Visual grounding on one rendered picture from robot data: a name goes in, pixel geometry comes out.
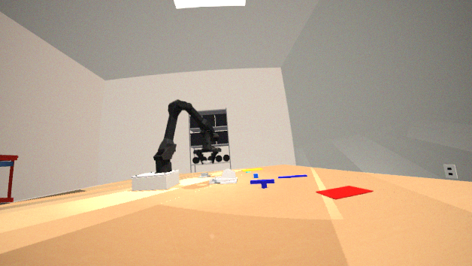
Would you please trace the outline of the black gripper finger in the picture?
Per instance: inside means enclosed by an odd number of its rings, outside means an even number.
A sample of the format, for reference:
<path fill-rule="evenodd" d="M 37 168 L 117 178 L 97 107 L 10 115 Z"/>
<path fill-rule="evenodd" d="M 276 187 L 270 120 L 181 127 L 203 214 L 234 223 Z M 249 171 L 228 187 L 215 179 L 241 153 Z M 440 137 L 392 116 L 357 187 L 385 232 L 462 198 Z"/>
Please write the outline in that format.
<path fill-rule="evenodd" d="M 204 163 L 203 163 L 203 155 L 204 155 L 204 154 L 198 154 L 198 155 L 197 155 L 197 156 L 199 157 L 199 159 L 200 159 L 200 161 L 201 161 L 202 164 L 204 164 Z"/>
<path fill-rule="evenodd" d="M 211 153 L 211 161 L 212 161 L 212 164 L 214 163 L 214 160 L 216 158 L 216 155 L 217 153 Z"/>

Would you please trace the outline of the red flat square pad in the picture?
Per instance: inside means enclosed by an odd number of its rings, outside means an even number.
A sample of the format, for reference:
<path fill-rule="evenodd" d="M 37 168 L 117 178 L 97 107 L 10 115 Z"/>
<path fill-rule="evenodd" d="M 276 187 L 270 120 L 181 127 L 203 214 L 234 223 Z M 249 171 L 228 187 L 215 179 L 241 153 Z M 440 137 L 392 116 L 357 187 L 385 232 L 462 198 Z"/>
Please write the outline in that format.
<path fill-rule="evenodd" d="M 373 190 L 371 191 L 369 189 L 362 189 L 362 188 L 357 188 L 357 187 L 352 187 L 352 186 L 344 186 L 341 188 L 318 191 L 316 193 L 324 195 L 324 196 L 328 196 L 330 198 L 337 200 L 337 199 L 352 197 L 355 195 L 367 194 L 369 192 L 373 192 Z"/>

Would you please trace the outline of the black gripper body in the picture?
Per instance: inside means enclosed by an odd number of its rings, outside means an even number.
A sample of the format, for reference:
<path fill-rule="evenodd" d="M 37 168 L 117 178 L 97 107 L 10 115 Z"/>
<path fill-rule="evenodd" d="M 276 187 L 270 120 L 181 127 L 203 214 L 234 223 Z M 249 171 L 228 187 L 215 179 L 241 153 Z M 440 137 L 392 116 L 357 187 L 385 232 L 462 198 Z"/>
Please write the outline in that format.
<path fill-rule="evenodd" d="M 210 142 L 210 140 L 202 141 L 201 144 L 202 144 L 202 149 L 201 150 L 194 150 L 193 154 L 198 155 L 198 154 L 209 153 L 209 152 L 213 152 L 213 153 L 222 152 L 221 148 L 219 148 L 219 147 L 211 148 L 212 142 Z"/>

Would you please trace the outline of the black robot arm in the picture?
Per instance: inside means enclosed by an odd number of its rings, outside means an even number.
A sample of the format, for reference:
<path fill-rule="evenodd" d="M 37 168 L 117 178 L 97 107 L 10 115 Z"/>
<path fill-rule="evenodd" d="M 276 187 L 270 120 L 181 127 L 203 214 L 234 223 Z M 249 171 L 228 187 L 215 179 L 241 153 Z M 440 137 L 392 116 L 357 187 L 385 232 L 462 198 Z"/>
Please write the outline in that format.
<path fill-rule="evenodd" d="M 214 131 L 213 126 L 209 121 L 202 118 L 200 113 L 190 104 L 179 99 L 174 100 L 168 105 L 168 124 L 165 130 L 165 136 L 162 143 L 159 145 L 158 152 L 154 155 L 156 160 L 156 172 L 155 173 L 168 173 L 172 171 L 171 159 L 174 151 L 176 151 L 176 144 L 174 144 L 174 133 L 177 125 L 177 118 L 185 110 L 189 115 L 198 123 L 198 127 L 201 129 L 199 134 L 202 136 L 202 140 L 218 141 L 219 135 Z M 209 130 L 209 131 L 208 131 Z"/>

